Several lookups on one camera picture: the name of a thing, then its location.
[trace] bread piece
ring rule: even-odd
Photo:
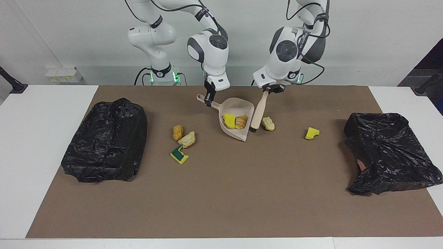
[[[246,122],[248,121],[248,116],[241,115],[235,118],[235,129],[244,129],[246,127]]]
[[[183,145],[183,148],[191,146],[195,142],[195,133],[190,132],[188,135],[184,136],[179,140],[179,144]]]
[[[261,123],[268,131],[273,131],[276,128],[270,117],[264,117]]]
[[[174,134],[172,135],[175,141],[180,140],[183,137],[183,126],[176,125],[174,126]]]

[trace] dustpan handle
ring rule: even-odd
[[[205,103],[205,96],[203,96],[203,95],[201,95],[201,94],[197,94],[197,100],[200,101],[200,102],[202,102],[202,103],[204,103],[204,104],[206,104],[206,103]],[[214,109],[220,110],[220,104],[219,104],[219,103],[216,103],[216,102],[214,102],[214,101],[212,101],[212,103],[211,103],[211,107],[214,108]]]

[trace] sponge piece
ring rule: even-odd
[[[313,139],[314,136],[316,136],[316,135],[320,135],[320,131],[317,130],[317,129],[314,129],[314,128],[309,127],[308,130],[307,130],[307,134],[306,134],[305,139],[307,139],[307,140],[311,140],[311,139]]]
[[[225,114],[225,115],[223,115],[223,120],[225,121],[225,124],[229,129],[235,128],[235,116],[234,115]]]
[[[180,151],[182,147],[183,145],[180,145],[178,148],[171,152],[172,158],[174,158],[179,164],[183,164],[189,158],[189,156]]]

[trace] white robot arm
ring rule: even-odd
[[[325,38],[330,32],[329,0],[296,1],[302,7],[292,17],[297,16],[304,22],[304,25],[303,27],[282,27],[275,32],[269,48],[271,55],[268,63],[253,74],[254,81],[260,88],[280,84],[284,80],[295,82],[300,72],[301,62],[315,63],[323,55]],[[282,92],[284,88],[282,90],[274,87],[272,90]]]
[[[229,88],[225,72],[228,35],[200,0],[132,0],[129,8],[138,20],[148,24],[131,28],[128,38],[133,46],[148,55],[154,81],[174,80],[173,66],[160,46],[175,42],[176,33],[174,27],[163,20],[159,10],[184,11],[194,15],[204,27],[202,32],[188,39],[187,50],[205,71],[206,104],[211,105],[216,91]]]

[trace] beige dustpan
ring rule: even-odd
[[[197,99],[198,101],[205,103],[204,101],[205,96],[199,94],[197,95]],[[254,105],[251,102],[246,101],[244,99],[228,98],[225,101],[223,101],[223,103],[221,104],[213,101],[211,106],[214,109],[218,110],[218,120],[220,122],[220,127],[222,128],[222,130],[229,136],[246,142],[246,137],[248,136],[248,129],[249,126],[251,125],[252,116],[254,114]],[[223,121],[223,115],[225,114],[232,114],[236,117],[241,115],[248,116],[246,127],[241,130],[228,129]]]

